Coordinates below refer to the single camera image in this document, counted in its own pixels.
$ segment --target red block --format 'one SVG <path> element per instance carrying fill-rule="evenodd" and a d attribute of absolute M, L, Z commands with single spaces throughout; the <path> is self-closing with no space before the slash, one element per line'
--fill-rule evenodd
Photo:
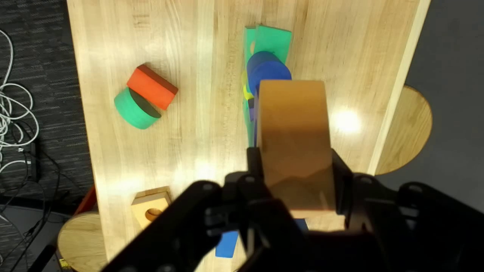
<path fill-rule="evenodd" d="M 173 84 L 156 75 L 147 66 L 139 66 L 135 70 L 127 87 L 162 111 L 168 109 L 179 93 Z"/>

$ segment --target blue cylinder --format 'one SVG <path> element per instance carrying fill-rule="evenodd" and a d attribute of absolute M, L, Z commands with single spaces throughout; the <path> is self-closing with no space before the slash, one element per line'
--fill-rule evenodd
<path fill-rule="evenodd" d="M 269 52 L 259 52 L 247 64 L 248 88 L 256 97 L 262 81 L 291 81 L 289 69 Z"/>

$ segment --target dark background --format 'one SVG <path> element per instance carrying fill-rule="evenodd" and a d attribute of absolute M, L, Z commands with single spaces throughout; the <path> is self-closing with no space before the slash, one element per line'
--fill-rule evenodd
<path fill-rule="evenodd" d="M 33 112 L 41 123 L 38 147 L 62 168 L 55 200 L 58 211 L 68 214 L 92 185 L 92 171 L 65 2 L 2 0 L 0 29 L 15 44 L 11 82 L 35 96 Z M 484 2 L 434 0 L 407 79 L 433 108 L 433 134 L 410 165 L 380 177 L 386 187 L 396 190 L 404 182 L 424 182 L 484 212 L 483 51 Z M 0 79 L 6 64 L 8 47 L 0 38 Z M 38 185 L 26 183 L 21 165 L 3 173 L 2 200 L 11 196 L 52 200 L 58 171 L 46 156 L 39 170 Z"/>

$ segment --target white cable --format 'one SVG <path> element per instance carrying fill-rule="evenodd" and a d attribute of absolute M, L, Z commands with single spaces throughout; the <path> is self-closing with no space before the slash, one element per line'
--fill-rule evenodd
<path fill-rule="evenodd" d="M 30 91 L 20 85 L 20 84 L 15 84 L 15 82 L 9 82 L 9 76 L 11 76 L 11 72 L 12 72 L 12 67 L 14 67 L 14 44 L 12 44 L 12 40 L 9 38 L 8 34 L 5 34 L 3 31 L 0 31 L 0 35 L 3 35 L 9 44 L 9 66 L 6 69 L 6 73 L 5 73 L 5 78 L 2 81 L 2 85 L 0 85 L 0 174 L 11 165 L 15 165 L 15 164 L 26 164 L 26 161 L 12 161 L 12 162 L 8 162 L 8 164 L 3 164 L 3 149 L 18 149 L 18 147 L 26 147 L 29 144 L 32 144 L 38 135 L 39 135 L 39 123 L 36 120 L 36 117 L 33 115 L 32 109 L 33 109 L 33 97 L 30 94 Z M 23 94 L 27 96 L 27 100 L 29 100 L 29 105 L 23 105 L 21 102 L 12 99 L 12 97 L 8 97 L 5 94 L 6 88 L 9 88 L 9 91 L 23 91 Z M 21 109 L 21 114 L 17 114 L 14 115 L 14 108 L 15 109 Z M 35 132 L 30 138 L 26 138 L 26 134 L 18 125 L 15 125 L 15 122 L 21 122 L 24 119 L 29 119 L 33 122 L 35 125 Z M 17 131 L 17 135 L 18 135 L 18 140 L 14 140 L 14 143 L 6 143 L 6 135 L 15 129 Z"/>

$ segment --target blue block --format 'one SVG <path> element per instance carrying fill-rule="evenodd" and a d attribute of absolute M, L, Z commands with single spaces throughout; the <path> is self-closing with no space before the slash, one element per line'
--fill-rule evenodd
<path fill-rule="evenodd" d="M 221 242 L 215 248 L 215 256 L 222 259 L 232 259 L 233 251 L 236 250 L 238 238 L 238 232 L 224 233 Z"/>
<path fill-rule="evenodd" d="M 247 79 L 250 91 L 257 97 L 262 81 L 291 81 L 292 76 L 289 69 L 272 54 L 259 52 L 248 61 Z"/>
<path fill-rule="evenodd" d="M 303 233 L 309 232 L 304 220 L 295 220 L 295 221 L 297 221 L 297 226 L 301 229 Z"/>

